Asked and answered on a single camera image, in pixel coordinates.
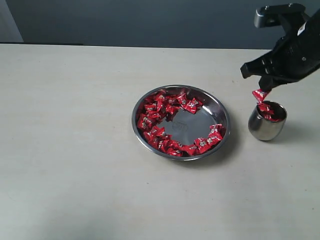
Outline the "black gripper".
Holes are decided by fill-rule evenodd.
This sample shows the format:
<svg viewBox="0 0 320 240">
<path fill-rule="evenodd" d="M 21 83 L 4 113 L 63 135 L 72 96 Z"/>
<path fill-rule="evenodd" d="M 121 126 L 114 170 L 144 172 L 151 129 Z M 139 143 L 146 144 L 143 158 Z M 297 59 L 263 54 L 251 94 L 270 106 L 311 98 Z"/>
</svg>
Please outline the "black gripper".
<svg viewBox="0 0 320 240">
<path fill-rule="evenodd" d="M 296 83 L 320 68 L 320 12 L 307 20 L 302 12 L 281 14 L 279 19 L 286 32 L 280 45 L 240 68 L 244 79 L 260 76 L 263 92 Z"/>
</svg>

